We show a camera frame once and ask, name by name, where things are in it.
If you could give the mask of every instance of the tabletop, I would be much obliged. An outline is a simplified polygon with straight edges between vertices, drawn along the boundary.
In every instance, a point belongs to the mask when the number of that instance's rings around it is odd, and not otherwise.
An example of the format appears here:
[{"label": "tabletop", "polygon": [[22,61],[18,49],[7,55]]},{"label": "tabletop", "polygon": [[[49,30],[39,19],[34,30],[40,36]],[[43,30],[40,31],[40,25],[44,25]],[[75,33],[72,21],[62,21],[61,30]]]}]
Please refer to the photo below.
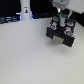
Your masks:
[{"label": "tabletop", "polygon": [[70,48],[46,37],[50,20],[0,24],[0,84],[84,84],[84,27]]}]

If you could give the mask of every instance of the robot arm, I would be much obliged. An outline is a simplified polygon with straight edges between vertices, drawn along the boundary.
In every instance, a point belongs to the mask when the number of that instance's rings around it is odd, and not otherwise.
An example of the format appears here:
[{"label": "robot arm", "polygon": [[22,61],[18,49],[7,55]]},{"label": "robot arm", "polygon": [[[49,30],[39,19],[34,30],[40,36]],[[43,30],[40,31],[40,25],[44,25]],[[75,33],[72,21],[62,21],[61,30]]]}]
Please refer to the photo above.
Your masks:
[{"label": "robot arm", "polygon": [[46,36],[60,44],[69,47],[74,42],[74,27],[76,24],[76,13],[84,12],[84,0],[48,0],[54,7],[60,8],[58,14],[52,16],[51,23],[47,27]]},{"label": "robot arm", "polygon": [[66,8],[77,13],[84,12],[84,0],[52,0],[52,4],[61,10]]}]

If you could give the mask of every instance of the white table surface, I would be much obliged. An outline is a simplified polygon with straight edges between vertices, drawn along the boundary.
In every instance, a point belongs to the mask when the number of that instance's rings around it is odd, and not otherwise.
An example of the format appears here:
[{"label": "white table surface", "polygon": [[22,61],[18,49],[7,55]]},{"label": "white table surface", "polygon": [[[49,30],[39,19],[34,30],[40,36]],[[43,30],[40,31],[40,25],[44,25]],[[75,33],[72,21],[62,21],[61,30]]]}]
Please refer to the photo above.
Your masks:
[{"label": "white table surface", "polygon": [[49,23],[0,24],[0,84],[84,84],[84,27],[70,48],[46,37]]}]

